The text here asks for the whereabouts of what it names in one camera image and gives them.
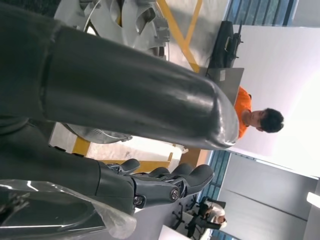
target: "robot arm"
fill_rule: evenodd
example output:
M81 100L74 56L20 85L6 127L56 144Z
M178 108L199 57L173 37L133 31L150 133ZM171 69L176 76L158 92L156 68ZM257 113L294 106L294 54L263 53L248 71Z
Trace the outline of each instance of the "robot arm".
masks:
M0 114L202 149L238 139L214 82L135 49L0 5Z

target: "window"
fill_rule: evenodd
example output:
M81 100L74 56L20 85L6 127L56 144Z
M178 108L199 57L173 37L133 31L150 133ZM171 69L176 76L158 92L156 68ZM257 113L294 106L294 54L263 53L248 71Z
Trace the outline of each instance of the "window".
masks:
M226 21L239 25L288 26L297 0L230 0Z

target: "cable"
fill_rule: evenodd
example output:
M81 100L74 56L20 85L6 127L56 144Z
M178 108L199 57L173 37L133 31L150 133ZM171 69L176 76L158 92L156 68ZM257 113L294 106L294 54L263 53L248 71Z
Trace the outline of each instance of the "cable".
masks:
M94 11L97 8L97 6L100 2L101 0L97 0L94 6L92 8L92 10L89 13L89 15L87 18L87 21L85 21L85 27L83 28L83 30L85 31L85 29L87 29L87 26L89 24L90 18L91 17L91 15L94 13Z

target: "man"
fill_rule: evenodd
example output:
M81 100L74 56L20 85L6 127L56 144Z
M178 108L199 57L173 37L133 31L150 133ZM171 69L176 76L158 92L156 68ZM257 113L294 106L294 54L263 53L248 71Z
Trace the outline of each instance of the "man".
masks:
M238 118L238 138L242 138L249 126L260 132L276 133L284 127L284 117L277 110L251 111L251 96L239 87L234 108Z
M187 213L195 214L194 210L189 210ZM202 216L204 219L211 219L211 222L214 224L219 224L220 225L220 229L225 228L227 225L225 210L217 203L206 200L199 206L198 215Z

